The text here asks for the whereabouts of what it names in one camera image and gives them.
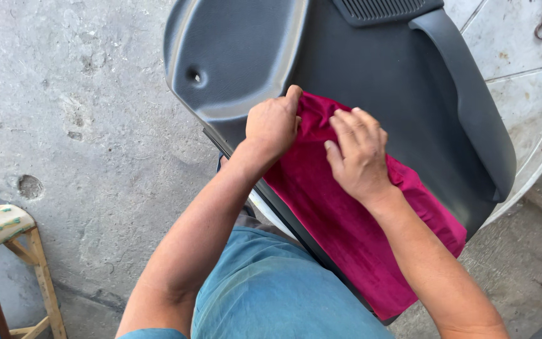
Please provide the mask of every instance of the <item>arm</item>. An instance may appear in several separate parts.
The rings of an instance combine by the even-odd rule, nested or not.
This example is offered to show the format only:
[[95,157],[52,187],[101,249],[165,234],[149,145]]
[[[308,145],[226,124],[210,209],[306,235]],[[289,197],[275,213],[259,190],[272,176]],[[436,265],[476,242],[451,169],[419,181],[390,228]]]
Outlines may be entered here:
[[342,149],[326,142],[334,178],[380,224],[401,272],[440,335],[508,338],[501,316],[482,290],[388,180],[388,135],[380,123],[361,109],[338,110],[330,123]]
[[154,251],[126,305],[116,336],[174,328],[190,337],[200,287],[213,270],[254,184],[290,148],[302,90],[269,99],[248,114],[246,139],[196,196]]

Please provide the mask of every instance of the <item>hand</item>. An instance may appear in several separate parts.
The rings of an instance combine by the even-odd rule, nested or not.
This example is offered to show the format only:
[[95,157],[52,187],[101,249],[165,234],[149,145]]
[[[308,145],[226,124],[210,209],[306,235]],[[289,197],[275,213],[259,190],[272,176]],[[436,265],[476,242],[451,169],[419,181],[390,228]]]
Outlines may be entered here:
[[329,123],[334,127],[342,149],[340,152],[332,141],[325,142],[334,179],[366,207],[382,200],[394,187],[388,180],[386,168],[386,131],[360,108],[354,108],[352,112],[339,109]]
[[277,161],[294,143],[302,118],[296,116],[302,89],[288,88],[285,96],[252,107],[246,121],[246,141],[254,143],[270,162]]

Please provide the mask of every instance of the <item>red velvet fabric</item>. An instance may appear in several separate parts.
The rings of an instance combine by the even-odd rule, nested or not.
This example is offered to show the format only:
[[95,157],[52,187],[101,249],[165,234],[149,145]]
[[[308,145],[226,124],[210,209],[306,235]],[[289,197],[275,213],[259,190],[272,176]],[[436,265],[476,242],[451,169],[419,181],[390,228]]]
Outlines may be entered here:
[[[378,317],[386,320],[405,311],[417,297],[399,270],[378,223],[332,177],[323,143],[337,143],[329,117],[338,108],[350,111],[333,100],[305,92],[298,104],[302,124],[296,142],[264,180]],[[465,244],[465,228],[428,192],[415,171],[388,155],[386,163],[390,181],[401,189],[446,248],[459,256]]]

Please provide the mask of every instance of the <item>white table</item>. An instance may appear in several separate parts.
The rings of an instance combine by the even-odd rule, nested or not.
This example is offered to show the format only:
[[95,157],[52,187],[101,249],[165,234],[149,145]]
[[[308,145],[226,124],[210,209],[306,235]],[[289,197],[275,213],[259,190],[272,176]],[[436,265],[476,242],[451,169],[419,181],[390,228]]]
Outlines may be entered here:
[[542,0],[445,0],[444,9],[461,30],[516,149],[514,187],[484,227],[542,173],[542,40],[534,36]]

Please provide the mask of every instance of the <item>stained concrete floor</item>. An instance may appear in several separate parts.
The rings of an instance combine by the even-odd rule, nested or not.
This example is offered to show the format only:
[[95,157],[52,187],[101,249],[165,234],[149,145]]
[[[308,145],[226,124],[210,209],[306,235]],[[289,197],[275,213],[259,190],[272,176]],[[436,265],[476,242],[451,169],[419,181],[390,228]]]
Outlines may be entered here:
[[[69,338],[114,335],[147,258],[215,172],[217,151],[164,82],[170,6],[0,0],[0,204],[37,220]],[[542,178],[461,261],[513,338],[541,327]],[[4,247],[0,299],[10,327],[45,314]],[[390,329],[437,336],[419,304]]]

